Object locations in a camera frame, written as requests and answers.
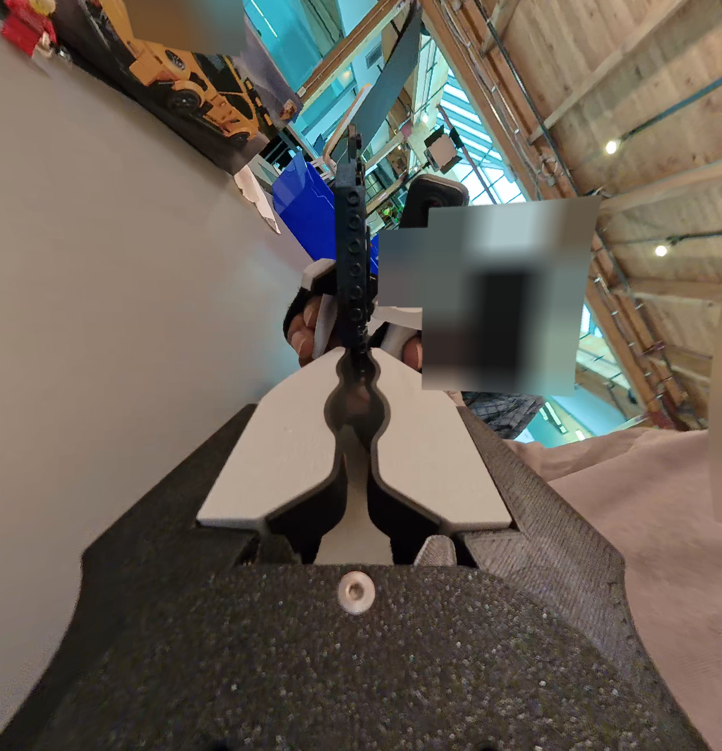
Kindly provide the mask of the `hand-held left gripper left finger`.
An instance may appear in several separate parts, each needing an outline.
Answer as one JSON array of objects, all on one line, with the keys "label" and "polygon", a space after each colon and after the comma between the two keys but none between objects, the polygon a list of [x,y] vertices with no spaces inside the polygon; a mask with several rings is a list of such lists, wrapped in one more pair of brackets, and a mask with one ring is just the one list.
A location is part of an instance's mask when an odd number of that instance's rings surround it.
[{"label": "hand-held left gripper left finger", "polygon": [[259,401],[197,513],[199,524],[265,529],[331,481],[339,460],[326,408],[340,387],[344,355],[331,350]]}]

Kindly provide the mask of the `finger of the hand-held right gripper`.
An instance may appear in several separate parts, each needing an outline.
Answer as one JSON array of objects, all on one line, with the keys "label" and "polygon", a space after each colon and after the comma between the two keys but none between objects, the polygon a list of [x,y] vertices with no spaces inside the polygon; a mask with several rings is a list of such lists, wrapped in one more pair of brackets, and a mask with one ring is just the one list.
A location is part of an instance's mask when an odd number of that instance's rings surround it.
[{"label": "finger of the hand-held right gripper", "polygon": [[333,277],[335,268],[336,261],[321,258],[310,264],[302,274],[302,290],[307,291],[310,298],[320,298],[314,329],[314,360],[324,355],[337,321],[337,287],[332,286],[332,282],[336,281]]},{"label": "finger of the hand-held right gripper", "polygon": [[377,306],[373,322],[380,323],[369,339],[370,349],[402,354],[405,345],[422,330],[422,308]]}]

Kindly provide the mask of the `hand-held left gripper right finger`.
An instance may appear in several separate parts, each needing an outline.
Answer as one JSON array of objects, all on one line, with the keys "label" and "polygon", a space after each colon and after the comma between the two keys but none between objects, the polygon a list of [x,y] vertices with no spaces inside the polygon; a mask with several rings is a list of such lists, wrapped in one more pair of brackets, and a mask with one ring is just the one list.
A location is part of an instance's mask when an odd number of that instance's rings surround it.
[{"label": "hand-held left gripper right finger", "polygon": [[479,454],[458,407],[422,375],[372,349],[374,382],[385,418],[373,442],[373,474],[385,493],[441,531],[503,530],[512,515]]}]

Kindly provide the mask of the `black toy brick car chassis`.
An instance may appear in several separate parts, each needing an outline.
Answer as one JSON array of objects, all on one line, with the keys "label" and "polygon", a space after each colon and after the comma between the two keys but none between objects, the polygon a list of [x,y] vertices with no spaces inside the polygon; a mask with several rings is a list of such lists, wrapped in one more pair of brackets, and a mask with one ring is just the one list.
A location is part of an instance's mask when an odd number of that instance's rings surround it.
[{"label": "black toy brick car chassis", "polygon": [[374,366],[368,356],[371,319],[371,241],[367,229],[362,136],[355,125],[343,137],[345,153],[332,186],[335,208],[337,318],[334,333],[344,347],[340,362],[347,418],[366,418],[371,406],[368,384]]}]

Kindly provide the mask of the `grey desk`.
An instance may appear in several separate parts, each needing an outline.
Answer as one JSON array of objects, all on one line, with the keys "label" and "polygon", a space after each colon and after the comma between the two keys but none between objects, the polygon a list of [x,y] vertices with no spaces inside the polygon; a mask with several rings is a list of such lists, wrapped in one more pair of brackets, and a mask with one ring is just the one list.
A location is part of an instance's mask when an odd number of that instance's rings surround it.
[{"label": "grey desk", "polygon": [[0,733],[86,547],[296,370],[310,258],[278,225],[137,103],[0,36]]}]

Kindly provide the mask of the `studio light panel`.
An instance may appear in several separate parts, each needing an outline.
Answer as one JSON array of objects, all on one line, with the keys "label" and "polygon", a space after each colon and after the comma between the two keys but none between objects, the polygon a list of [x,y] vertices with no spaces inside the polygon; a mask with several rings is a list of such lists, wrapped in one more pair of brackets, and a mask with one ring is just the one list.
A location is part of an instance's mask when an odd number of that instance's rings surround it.
[{"label": "studio light panel", "polygon": [[425,164],[433,171],[447,174],[461,161],[462,142],[456,130],[447,131],[441,126],[424,140],[424,146]]}]

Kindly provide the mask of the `small blue plastic bin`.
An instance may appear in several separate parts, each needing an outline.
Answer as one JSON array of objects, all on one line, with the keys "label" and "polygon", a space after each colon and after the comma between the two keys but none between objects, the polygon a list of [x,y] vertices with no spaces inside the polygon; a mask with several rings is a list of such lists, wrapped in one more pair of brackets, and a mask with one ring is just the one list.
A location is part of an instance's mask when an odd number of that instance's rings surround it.
[{"label": "small blue plastic bin", "polygon": [[276,213],[313,261],[336,259],[334,196],[297,154],[272,184]]}]

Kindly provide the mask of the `dark panel with wooden edge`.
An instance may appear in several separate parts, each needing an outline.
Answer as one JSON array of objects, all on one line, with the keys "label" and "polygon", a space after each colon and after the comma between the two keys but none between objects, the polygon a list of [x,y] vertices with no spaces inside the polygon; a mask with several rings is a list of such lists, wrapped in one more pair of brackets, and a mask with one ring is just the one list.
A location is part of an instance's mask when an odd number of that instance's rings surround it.
[{"label": "dark panel with wooden edge", "polygon": [[331,177],[335,176],[339,164],[349,155],[348,129],[353,128],[356,135],[361,137],[361,145],[356,146],[356,155],[360,156],[385,123],[394,102],[417,65],[422,11],[418,2],[407,4],[410,5],[410,11],[382,72],[375,83],[366,84],[360,89],[322,152],[322,161]]}]

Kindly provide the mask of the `toy set box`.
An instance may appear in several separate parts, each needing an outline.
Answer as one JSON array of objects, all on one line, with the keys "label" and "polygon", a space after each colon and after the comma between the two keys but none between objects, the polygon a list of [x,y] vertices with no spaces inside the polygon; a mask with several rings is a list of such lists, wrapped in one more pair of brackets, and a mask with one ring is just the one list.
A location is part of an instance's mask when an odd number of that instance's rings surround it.
[{"label": "toy set box", "polygon": [[123,92],[219,168],[236,174],[301,112],[251,20],[236,56],[133,36],[125,2],[62,1],[52,15],[73,63]]}]

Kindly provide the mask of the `red toy minifigure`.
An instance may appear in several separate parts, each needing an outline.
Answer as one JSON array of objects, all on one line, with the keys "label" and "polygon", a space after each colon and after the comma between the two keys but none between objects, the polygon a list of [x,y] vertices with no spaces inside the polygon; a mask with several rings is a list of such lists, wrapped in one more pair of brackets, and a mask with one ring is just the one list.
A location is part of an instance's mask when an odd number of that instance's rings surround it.
[{"label": "red toy minifigure", "polygon": [[52,15],[56,1],[5,1],[7,15],[0,28],[5,40],[32,59],[36,51],[50,56],[58,49]]}]

